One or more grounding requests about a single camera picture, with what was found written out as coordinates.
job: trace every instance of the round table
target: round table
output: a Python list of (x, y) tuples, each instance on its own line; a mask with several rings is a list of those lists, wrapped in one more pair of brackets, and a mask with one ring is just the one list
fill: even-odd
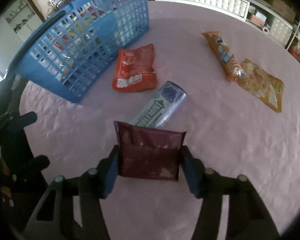
[[(158, 88), (170, 80), (188, 94), (164, 128), (187, 131), (184, 144), (206, 167), (229, 177), (246, 174), (279, 232), (284, 231), (300, 209), (300, 64), (262, 32), (213, 10), (149, 2), (149, 15), (149, 33), (131, 48), (153, 43)], [(226, 81), (200, 34), (206, 31), (220, 31), (240, 62), (249, 58), (284, 82), (282, 113)], [(114, 120), (129, 122), (156, 93), (114, 91), (114, 68), (115, 63), (79, 104), (32, 82), (26, 86), (20, 113), (38, 115), (25, 131), (34, 156), (51, 161), (42, 172), (48, 183), (57, 175), (76, 177), (96, 167), (117, 143)], [(178, 182), (118, 177), (101, 207), (112, 240), (187, 240), (201, 203), (181, 172)], [(227, 209), (224, 202), (219, 239), (225, 236)]]

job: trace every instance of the red snack package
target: red snack package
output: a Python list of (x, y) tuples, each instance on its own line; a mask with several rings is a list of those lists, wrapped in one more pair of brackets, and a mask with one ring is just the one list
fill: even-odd
[(120, 146), (119, 175), (138, 179), (178, 180), (186, 132), (114, 122)]
[(157, 86), (157, 76), (152, 67), (154, 46), (138, 49), (120, 49), (112, 88), (119, 92), (138, 92)]

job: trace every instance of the screw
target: screw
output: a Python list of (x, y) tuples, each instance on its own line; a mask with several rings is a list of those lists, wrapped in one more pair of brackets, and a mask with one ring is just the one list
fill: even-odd
[(58, 175), (54, 178), (55, 182), (62, 182), (63, 181), (63, 176), (62, 175)]
[(242, 181), (242, 182), (245, 182), (245, 181), (248, 180), (248, 177), (247, 177), (246, 175), (240, 174), (240, 175), (238, 176), (238, 179), (239, 179), (240, 181)]
[(206, 174), (208, 174), (208, 175), (211, 175), (211, 174), (214, 173), (214, 170), (213, 170), (213, 168), (205, 168), (205, 169), (204, 169), (204, 172), (205, 172)]
[(88, 170), (88, 173), (89, 173), (90, 175), (96, 175), (97, 172), (98, 172), (98, 171), (97, 171), (96, 168), (92, 168), (92, 169)]

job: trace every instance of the blue plastic basket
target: blue plastic basket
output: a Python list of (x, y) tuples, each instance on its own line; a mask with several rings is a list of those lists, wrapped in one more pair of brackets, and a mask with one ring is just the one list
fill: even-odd
[(148, 30), (147, 0), (74, 0), (32, 34), (9, 72), (77, 103), (118, 50)]

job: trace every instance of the dark red wrapper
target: dark red wrapper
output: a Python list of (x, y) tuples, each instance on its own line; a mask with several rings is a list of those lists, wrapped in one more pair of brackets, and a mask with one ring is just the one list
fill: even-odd
[(138, 179), (178, 180), (186, 132), (173, 132), (114, 122), (119, 175)]

